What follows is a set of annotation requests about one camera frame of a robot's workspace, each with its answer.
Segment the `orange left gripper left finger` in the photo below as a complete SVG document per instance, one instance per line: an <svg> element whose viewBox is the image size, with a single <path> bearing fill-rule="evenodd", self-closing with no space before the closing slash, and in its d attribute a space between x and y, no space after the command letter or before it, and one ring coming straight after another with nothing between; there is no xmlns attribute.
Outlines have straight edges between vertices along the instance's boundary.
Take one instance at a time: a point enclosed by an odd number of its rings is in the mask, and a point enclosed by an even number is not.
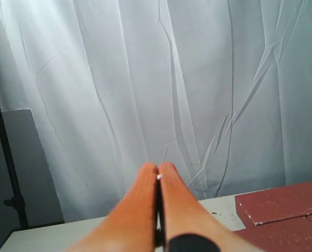
<svg viewBox="0 0 312 252"><path fill-rule="evenodd" d="M154 251L157 166L145 163L110 214L67 251Z"/></svg>

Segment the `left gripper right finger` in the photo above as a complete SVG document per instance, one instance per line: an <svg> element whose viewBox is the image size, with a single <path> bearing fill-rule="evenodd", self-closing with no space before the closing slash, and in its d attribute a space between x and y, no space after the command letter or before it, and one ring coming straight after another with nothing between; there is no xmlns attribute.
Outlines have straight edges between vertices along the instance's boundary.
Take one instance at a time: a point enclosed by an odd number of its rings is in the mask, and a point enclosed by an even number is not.
<svg viewBox="0 0 312 252"><path fill-rule="evenodd" d="M193 196L176 167L158 167L163 203L164 251L262 251L215 219Z"/></svg>

